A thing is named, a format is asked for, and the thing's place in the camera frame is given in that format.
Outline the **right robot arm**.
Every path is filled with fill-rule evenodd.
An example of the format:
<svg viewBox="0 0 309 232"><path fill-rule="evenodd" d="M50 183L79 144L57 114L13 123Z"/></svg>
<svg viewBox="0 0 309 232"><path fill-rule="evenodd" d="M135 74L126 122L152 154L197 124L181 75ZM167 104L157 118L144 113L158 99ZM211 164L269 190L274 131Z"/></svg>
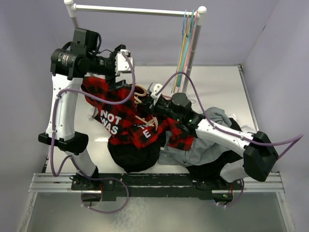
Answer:
<svg viewBox="0 0 309 232"><path fill-rule="evenodd" d="M141 101L144 110L152 115L162 115L178 122L178 127L185 135L210 140L222 145L241 159L226 164L215 177L215 185L226 189L238 179L250 177L256 181L266 181L278 153L266 133L245 133L209 122L203 114L192 109L192 103L184 93L175 93L170 100L162 95L150 96Z"/></svg>

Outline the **red black plaid shirt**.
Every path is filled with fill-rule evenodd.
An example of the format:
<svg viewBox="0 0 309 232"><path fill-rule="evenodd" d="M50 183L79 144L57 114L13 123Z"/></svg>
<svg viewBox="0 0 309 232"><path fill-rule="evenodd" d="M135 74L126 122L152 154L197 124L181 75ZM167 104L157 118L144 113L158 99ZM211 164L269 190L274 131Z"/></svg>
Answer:
<svg viewBox="0 0 309 232"><path fill-rule="evenodd" d="M123 100L131 91L130 85L113 91L109 91L108 87L104 79L95 76L86 77L81 85L82 91L111 102ZM153 117L139 104L135 104L134 96L119 105L105 104L88 96L85 96L85 99L97 108L95 120L111 134L109 142L112 145L134 145L137 149L142 149L159 141L159 138L166 135L166 131L170 131L172 135L168 139L169 146L185 151L191 149L194 137L185 135L178 127L177 120L157 116L157 130L155 125L145 124L144 122L151 121Z"/></svg>

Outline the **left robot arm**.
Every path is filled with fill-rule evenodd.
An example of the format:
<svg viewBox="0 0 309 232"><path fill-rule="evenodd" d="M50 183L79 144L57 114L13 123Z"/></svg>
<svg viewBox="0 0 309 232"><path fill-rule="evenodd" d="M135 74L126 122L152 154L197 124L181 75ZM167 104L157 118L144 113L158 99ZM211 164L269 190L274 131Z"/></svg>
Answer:
<svg viewBox="0 0 309 232"><path fill-rule="evenodd" d="M83 81L90 74L103 75L111 87L116 90L124 87L126 82L116 82L121 73L130 73L134 67L130 51L124 44L110 51L108 57L101 56L102 37L99 33L83 28L74 30L73 39L51 55L53 99L51 113L46 131L38 135L40 143L50 146L50 165L52 174L59 176L61 171L54 167L54 148L58 147L70 159L83 178L82 183L88 189L99 185L98 168L87 151L89 137L77 132L74 127L78 95L82 94L92 100L108 105L122 105L132 96L132 90L120 100L108 100L95 96L89 90L82 90Z"/></svg>

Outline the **cream plastic hanger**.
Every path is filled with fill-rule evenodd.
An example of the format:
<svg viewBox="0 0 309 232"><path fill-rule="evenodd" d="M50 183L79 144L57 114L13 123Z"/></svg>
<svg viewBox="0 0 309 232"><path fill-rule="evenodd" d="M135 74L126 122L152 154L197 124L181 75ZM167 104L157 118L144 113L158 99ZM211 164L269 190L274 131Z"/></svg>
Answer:
<svg viewBox="0 0 309 232"><path fill-rule="evenodd" d="M147 100L148 100L148 93L146 88L144 88L142 85L135 85L135 90L133 94L133 99L135 106L138 110L137 115L135 115L135 118L139 121L143 122L147 126L151 126L155 128L155 131L158 130L158 120L155 116L152 115L152 113L147 108Z"/></svg>

